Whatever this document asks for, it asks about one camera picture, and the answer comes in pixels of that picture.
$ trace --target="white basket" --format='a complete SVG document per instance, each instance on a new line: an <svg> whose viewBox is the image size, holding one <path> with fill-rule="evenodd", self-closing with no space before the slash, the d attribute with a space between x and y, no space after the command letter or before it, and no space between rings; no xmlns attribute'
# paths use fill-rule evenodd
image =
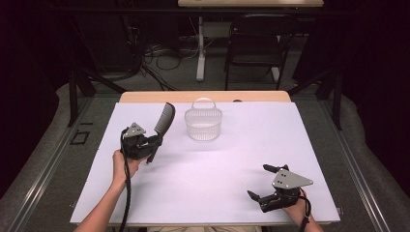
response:
<svg viewBox="0 0 410 232"><path fill-rule="evenodd" d="M212 103L213 107L195 107L202 102L203 105ZM187 123L188 135L200 141L212 140L220 135L220 122L222 111L215 103L208 98L200 98L192 103L192 107L185 112L185 122Z"/></svg>

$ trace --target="table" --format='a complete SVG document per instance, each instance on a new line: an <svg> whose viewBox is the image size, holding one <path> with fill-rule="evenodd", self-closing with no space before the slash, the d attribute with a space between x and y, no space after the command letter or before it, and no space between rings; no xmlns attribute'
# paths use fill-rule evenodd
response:
<svg viewBox="0 0 410 232"><path fill-rule="evenodd" d="M187 135L184 113L198 97L213 99L223 112L221 135L216 140L198 142ZM339 221L299 112L286 92L191 91L123 94L112 113L71 223L80 223L108 188L111 156L119 147L120 131L137 122L149 136L160 118L164 101L175 105L176 116L154 162L140 165L132 178L128 226L292 223L283 211L262 213L248 196L247 190L261 196L274 192L271 183L275 174L263 170L265 163L288 164L291 171L313 180L313 186L305 189L316 220ZM125 199L123 192L111 225L121 223Z"/></svg>
<svg viewBox="0 0 410 232"><path fill-rule="evenodd" d="M323 6L323 0L178 0L180 7L189 8L317 8ZM204 50L204 22L203 17L199 17L198 22L199 37L199 57L196 80L203 81L205 74L205 50ZM274 77L278 77L278 68L272 69Z"/></svg>

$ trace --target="forearm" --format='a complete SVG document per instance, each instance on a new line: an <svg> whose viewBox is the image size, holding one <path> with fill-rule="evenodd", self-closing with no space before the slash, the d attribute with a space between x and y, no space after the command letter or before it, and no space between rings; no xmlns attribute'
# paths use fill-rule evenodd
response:
<svg viewBox="0 0 410 232"><path fill-rule="evenodd" d="M111 185L99 204L75 231L105 231L125 184Z"/></svg>

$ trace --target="chair seat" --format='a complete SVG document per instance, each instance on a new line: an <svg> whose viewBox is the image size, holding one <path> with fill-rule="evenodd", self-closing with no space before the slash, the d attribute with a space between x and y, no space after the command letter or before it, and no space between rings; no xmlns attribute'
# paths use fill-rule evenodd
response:
<svg viewBox="0 0 410 232"><path fill-rule="evenodd" d="M236 38L232 40L231 54L231 65L277 67L282 64L278 41L272 37Z"/></svg>

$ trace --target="gray carpet floor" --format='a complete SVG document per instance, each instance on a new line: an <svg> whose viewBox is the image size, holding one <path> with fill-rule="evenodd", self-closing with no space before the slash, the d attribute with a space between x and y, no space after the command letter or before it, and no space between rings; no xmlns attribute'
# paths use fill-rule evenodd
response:
<svg viewBox="0 0 410 232"><path fill-rule="evenodd" d="M289 53L282 90L294 86L291 76L298 62L300 44L294 43ZM205 81L197 82L196 57L178 60L163 56L148 64L168 83L181 90L222 90L224 73L224 50L218 44L207 48ZM269 79L265 71L237 70L234 78L260 76ZM149 75L138 75L117 81L117 84L134 91L160 90L158 83ZM232 89L273 89L273 85L261 83L232 84ZM27 161L19 176L0 201L0 231L72 231L75 225L69 223L73 213L73 202L79 197L85 183L94 155L100 145L114 104L119 95L109 88L95 83L98 94L92 98L80 97L80 118L68 130L69 96L68 86L59 91L60 106L42 141ZM410 200L401 191L389 171L368 149L364 131L353 102L343 97L341 108L342 131L336 130L329 120L329 102L317 101L313 93L317 86L310 86L292 97L300 110L319 164L322 168L331 194L343 214L341 222L324 225L325 231L410 231ZM85 144L70 144L76 131L88 131ZM354 181L356 172L349 169L346 153L354 156L360 176L370 189L363 194ZM59 159L54 154L61 154ZM48 173L44 168L53 166ZM43 188L34 188L41 184ZM366 196L371 196L377 211L384 217L388 229L380 230L371 217ZM272 231L298 231L296 226L272 227Z"/></svg>

